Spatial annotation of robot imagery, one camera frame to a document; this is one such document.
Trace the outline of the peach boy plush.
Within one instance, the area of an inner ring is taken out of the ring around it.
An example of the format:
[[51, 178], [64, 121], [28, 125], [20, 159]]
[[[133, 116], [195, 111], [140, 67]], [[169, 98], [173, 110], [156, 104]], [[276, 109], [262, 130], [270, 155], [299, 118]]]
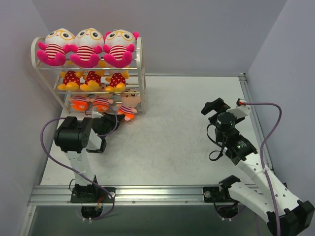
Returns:
[[68, 99], [71, 108], [75, 111], [84, 112], [87, 110], [91, 99], [85, 95], [75, 95]]
[[113, 94], [97, 94], [94, 98], [91, 98], [90, 102], [94, 105], [94, 108], [97, 108], [100, 113], [106, 112], [109, 110], [110, 105], [113, 104], [112, 99]]
[[121, 94], [121, 103], [117, 104], [118, 114], [124, 115], [125, 121], [134, 119], [138, 112], [136, 106], [141, 103], [141, 97], [137, 90], [126, 88]]

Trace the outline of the yellow bear plush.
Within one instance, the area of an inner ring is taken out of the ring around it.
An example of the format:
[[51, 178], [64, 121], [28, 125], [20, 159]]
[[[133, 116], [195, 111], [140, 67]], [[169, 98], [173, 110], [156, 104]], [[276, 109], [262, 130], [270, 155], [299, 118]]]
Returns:
[[84, 75], [85, 70], [62, 70], [60, 76], [63, 81], [58, 85], [58, 90], [61, 91], [76, 91], [80, 87], [80, 79]]
[[82, 91], [95, 91], [98, 90], [101, 84], [101, 77], [104, 76], [105, 70], [90, 70], [83, 76], [84, 83], [80, 85]]
[[126, 88], [126, 79], [129, 78], [128, 70], [110, 70], [106, 81], [106, 92], [123, 92]]

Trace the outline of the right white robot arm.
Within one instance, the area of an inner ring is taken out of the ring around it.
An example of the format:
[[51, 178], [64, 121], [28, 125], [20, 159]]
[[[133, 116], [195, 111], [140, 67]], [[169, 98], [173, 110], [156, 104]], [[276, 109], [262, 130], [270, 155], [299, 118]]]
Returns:
[[210, 141], [219, 149], [215, 162], [226, 156], [237, 168], [251, 179], [258, 191], [250, 189], [241, 180], [231, 175], [219, 182], [218, 197], [212, 194], [204, 198], [217, 204], [219, 199], [242, 204], [267, 224], [274, 236], [297, 236], [307, 229], [312, 221], [315, 207], [310, 201], [302, 201], [285, 186], [265, 164], [263, 147], [254, 145], [235, 127], [250, 115], [254, 103], [238, 99], [231, 108], [222, 98], [205, 103], [201, 113], [215, 114], [209, 118], [208, 126], [214, 127], [215, 138]]

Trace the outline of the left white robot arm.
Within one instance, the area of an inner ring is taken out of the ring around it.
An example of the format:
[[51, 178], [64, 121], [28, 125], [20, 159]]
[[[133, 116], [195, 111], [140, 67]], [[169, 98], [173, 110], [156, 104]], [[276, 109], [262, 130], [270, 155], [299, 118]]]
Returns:
[[88, 202], [99, 198], [99, 189], [94, 187], [96, 175], [90, 167], [88, 153], [102, 154], [107, 142], [106, 136], [119, 127], [124, 115], [103, 113], [100, 118], [67, 116], [55, 132], [54, 142], [70, 161], [75, 174], [75, 188], [82, 191]]

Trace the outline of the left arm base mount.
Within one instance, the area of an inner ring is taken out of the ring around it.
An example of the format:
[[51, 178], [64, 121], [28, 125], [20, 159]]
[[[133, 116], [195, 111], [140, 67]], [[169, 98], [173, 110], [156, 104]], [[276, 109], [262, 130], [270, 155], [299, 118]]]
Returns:
[[93, 184], [89, 184], [86, 186], [75, 184], [72, 189], [70, 202], [75, 204], [96, 204], [112, 203], [113, 200], [106, 191], [100, 189]]

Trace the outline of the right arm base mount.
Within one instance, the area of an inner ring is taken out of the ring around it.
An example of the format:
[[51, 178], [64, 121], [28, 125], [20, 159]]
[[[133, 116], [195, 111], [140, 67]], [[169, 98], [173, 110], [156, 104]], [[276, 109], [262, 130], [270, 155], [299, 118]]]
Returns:
[[240, 182], [241, 180], [234, 176], [228, 176], [221, 180], [216, 186], [203, 187], [203, 199], [206, 203], [235, 203], [236, 200], [232, 199], [228, 190], [232, 184]]

